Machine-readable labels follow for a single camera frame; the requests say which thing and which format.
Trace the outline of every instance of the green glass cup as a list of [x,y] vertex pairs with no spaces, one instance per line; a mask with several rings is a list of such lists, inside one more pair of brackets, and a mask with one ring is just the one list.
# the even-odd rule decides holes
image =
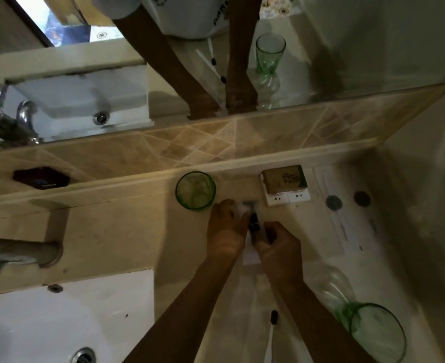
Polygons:
[[279,34],[266,33],[256,40],[256,71],[264,77],[274,74],[280,63],[286,41]]
[[387,308],[374,303],[348,302],[333,314],[378,363],[399,363],[407,350],[404,329]]
[[207,173],[189,172],[177,182],[175,197],[188,210],[205,210],[216,197],[216,183]]

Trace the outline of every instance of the sink drain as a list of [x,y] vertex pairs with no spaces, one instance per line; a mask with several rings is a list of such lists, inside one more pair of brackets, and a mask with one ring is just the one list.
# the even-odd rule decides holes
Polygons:
[[82,348],[74,353],[70,363],[96,363],[97,358],[92,348]]

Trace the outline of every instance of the black device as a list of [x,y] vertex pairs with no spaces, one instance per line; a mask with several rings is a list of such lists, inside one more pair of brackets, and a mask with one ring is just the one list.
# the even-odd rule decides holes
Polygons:
[[66,187],[70,180],[69,176],[50,167],[20,169],[14,171],[12,179],[38,190]]

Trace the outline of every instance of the faucet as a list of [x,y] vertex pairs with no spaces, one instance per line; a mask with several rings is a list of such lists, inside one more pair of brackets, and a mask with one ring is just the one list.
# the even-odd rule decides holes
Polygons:
[[59,242],[28,242],[0,238],[0,271],[6,264],[38,264],[49,268],[59,261],[63,248]]
[[21,146],[39,143],[39,135],[33,128],[33,114],[36,104],[23,101],[17,108],[13,118],[2,111],[9,85],[0,84],[0,138],[5,141],[4,146]]

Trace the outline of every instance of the mirror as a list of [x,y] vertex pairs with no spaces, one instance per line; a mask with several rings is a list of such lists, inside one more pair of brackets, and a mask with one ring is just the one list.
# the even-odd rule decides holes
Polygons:
[[0,147],[445,83],[445,0],[0,0],[0,40]]

